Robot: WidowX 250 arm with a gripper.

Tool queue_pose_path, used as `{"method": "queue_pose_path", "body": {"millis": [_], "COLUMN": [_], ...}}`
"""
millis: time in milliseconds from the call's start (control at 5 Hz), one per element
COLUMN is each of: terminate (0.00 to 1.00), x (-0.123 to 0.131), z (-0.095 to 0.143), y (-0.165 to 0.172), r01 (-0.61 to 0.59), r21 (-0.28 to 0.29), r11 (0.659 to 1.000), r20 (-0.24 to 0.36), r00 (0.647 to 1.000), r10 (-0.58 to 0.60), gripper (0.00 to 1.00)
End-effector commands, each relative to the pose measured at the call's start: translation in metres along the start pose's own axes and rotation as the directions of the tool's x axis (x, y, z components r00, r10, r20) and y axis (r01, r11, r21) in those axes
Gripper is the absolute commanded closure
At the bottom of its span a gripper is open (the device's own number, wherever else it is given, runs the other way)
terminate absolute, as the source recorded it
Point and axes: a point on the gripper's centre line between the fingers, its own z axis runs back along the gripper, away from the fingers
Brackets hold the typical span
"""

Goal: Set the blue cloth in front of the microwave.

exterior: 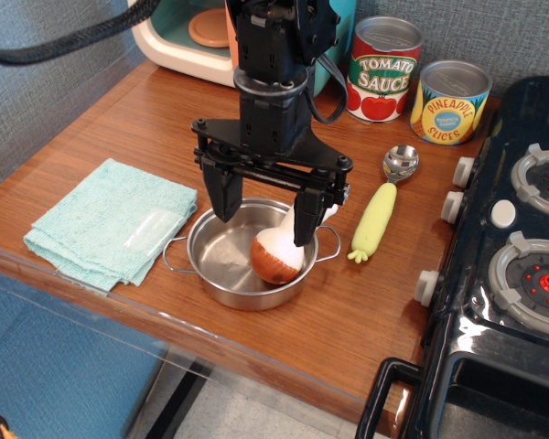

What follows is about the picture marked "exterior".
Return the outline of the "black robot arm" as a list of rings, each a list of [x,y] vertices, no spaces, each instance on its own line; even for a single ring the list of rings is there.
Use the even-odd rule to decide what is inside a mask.
[[[327,1],[230,1],[238,43],[234,85],[240,93],[236,120],[198,119],[196,161],[214,214],[230,221],[242,206],[243,181],[250,178],[296,192],[294,239],[310,243],[327,209],[345,203],[353,162],[319,140],[314,120],[334,123],[347,106],[323,117],[314,103],[315,69],[321,64],[336,80],[327,56],[336,46],[339,15]]]

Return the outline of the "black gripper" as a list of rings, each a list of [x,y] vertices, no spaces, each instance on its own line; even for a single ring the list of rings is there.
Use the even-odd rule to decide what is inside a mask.
[[[296,192],[294,243],[310,243],[326,207],[343,205],[352,160],[317,138],[311,124],[323,118],[314,103],[315,72],[288,82],[264,82],[234,73],[236,119],[198,118],[196,161],[215,215],[228,222],[242,204],[245,179]]]

